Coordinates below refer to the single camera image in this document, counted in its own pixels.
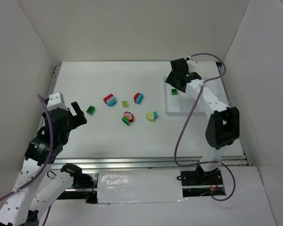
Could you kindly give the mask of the yellow and blue lego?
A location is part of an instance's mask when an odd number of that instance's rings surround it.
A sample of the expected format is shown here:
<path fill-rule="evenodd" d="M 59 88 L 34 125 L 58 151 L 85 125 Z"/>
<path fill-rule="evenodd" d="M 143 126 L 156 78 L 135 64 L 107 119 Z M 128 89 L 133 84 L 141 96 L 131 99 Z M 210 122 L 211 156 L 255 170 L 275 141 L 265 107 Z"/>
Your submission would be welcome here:
<path fill-rule="evenodd" d="M 158 118 L 157 112 L 146 112 L 147 121 L 153 122 Z"/>

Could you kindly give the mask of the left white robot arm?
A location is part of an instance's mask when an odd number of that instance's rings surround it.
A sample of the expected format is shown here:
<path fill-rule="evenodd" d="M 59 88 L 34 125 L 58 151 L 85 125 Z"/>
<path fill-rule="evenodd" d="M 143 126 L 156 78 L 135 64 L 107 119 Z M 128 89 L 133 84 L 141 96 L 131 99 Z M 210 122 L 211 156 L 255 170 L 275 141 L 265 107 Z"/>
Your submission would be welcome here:
<path fill-rule="evenodd" d="M 17 176 L 13 190 L 0 198 L 0 226 L 37 226 L 40 218 L 68 187 L 84 185 L 87 175 L 72 163 L 62 166 L 60 172 L 40 193 L 37 193 L 43 177 L 49 171 L 57 155 L 67 144 L 70 131 L 87 123 L 77 102 L 69 108 L 45 109 L 42 116 L 45 125 L 38 130 L 26 150 L 23 167 Z"/>

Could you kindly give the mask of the red flower lego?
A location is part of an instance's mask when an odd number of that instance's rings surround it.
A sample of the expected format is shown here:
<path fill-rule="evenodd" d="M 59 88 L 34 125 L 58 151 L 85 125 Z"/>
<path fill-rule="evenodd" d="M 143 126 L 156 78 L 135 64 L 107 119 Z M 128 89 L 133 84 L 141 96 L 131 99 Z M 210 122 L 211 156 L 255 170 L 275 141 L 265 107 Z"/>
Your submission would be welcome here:
<path fill-rule="evenodd" d="M 134 121 L 134 115 L 131 112 L 124 112 L 124 117 L 126 117 L 130 123 Z"/>

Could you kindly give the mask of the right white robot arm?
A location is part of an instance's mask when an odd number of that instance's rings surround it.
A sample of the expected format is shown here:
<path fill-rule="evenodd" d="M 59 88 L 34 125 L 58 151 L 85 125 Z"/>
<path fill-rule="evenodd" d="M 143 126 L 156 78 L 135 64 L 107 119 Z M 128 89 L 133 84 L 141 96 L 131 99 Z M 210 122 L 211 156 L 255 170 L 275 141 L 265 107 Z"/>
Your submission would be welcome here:
<path fill-rule="evenodd" d="M 203 108 L 208 117 L 205 138 L 210 149 L 195 165 L 194 171 L 195 180 L 201 183 L 217 178 L 219 162 L 226 147 L 232 145 L 240 136 L 240 113 L 236 107 L 230 107 L 221 101 L 207 87 L 208 82 L 220 79 L 224 74 L 204 80 L 196 71 L 190 70 L 188 61 L 191 59 L 189 56 L 172 60 L 166 83 L 194 99 L 187 119 L 191 118 L 197 105 Z"/>

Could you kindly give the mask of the small green square lego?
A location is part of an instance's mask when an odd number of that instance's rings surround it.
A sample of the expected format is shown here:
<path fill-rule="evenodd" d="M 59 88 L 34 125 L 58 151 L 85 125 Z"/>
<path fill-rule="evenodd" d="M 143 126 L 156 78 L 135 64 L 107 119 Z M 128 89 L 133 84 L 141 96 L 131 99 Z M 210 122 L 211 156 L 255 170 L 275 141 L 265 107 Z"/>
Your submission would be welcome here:
<path fill-rule="evenodd" d="M 178 95 L 178 90 L 177 89 L 171 89 L 171 95 Z"/>

